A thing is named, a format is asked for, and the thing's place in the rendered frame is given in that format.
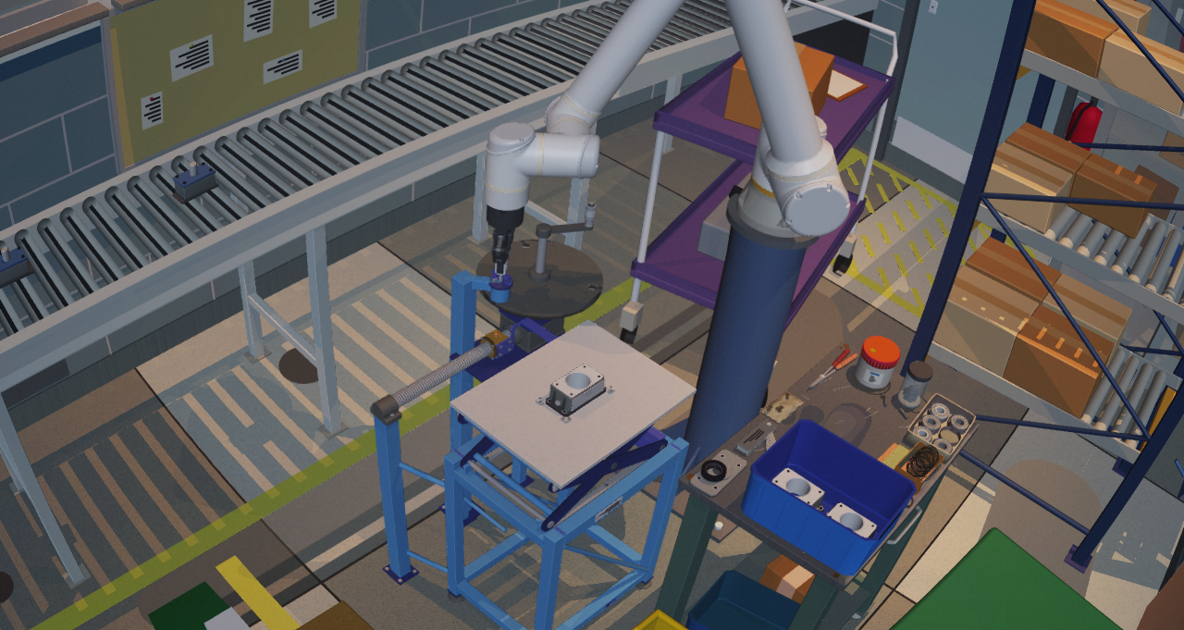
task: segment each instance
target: plastic container with red lid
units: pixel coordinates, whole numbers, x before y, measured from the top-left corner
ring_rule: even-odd
[[[868,390],[883,390],[892,382],[892,372],[900,364],[900,347],[892,339],[869,336],[860,351],[855,380]]]

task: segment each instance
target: black o-ring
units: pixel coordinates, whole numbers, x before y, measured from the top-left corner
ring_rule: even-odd
[[[718,459],[708,459],[703,462],[703,467],[699,469],[699,474],[708,482],[723,482],[723,478],[728,475],[728,467]]]

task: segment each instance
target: robotic arm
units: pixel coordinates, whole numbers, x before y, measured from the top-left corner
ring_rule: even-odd
[[[533,175],[592,178],[600,137],[592,134],[609,99],[686,0],[636,0],[575,81],[547,108],[546,133],[501,124],[489,134],[485,218],[494,237],[494,278],[504,278],[514,230],[522,225]],[[760,144],[740,216],[773,237],[817,237],[841,226],[850,202],[835,153],[819,133],[781,0],[723,0],[758,108]]]

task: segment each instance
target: fire extinguisher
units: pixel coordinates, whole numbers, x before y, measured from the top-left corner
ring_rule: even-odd
[[[1079,103],[1073,115],[1069,116],[1069,129],[1064,131],[1064,140],[1088,144],[1088,142],[1094,141],[1101,120],[1102,111],[1099,110],[1096,99],[1090,99],[1089,103]]]

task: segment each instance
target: blue cylinder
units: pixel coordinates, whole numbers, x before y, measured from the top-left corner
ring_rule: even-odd
[[[732,233],[715,315],[687,420],[687,464],[694,465],[760,413],[806,250],[817,238],[777,238],[740,220],[728,202]]]

